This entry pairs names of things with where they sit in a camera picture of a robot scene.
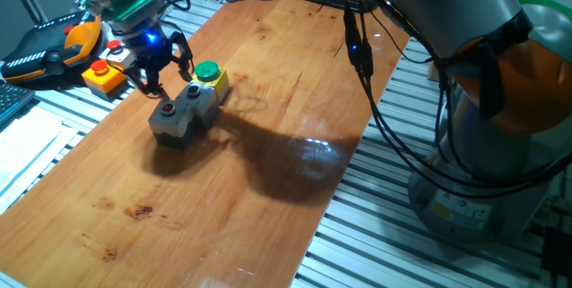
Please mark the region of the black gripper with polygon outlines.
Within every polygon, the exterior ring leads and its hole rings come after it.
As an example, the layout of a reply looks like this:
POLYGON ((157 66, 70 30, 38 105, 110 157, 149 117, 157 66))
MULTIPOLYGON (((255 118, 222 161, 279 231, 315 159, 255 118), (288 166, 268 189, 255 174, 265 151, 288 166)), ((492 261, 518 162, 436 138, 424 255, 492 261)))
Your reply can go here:
POLYGON ((161 27, 142 30, 126 39, 126 46, 135 55, 136 62, 126 69, 126 77, 146 97, 164 97, 164 89, 159 83, 158 73, 171 61, 178 64, 178 73, 183 80, 191 82, 194 73, 193 54, 187 39, 178 31, 169 38, 161 27), (180 55, 172 54, 176 45, 180 55))

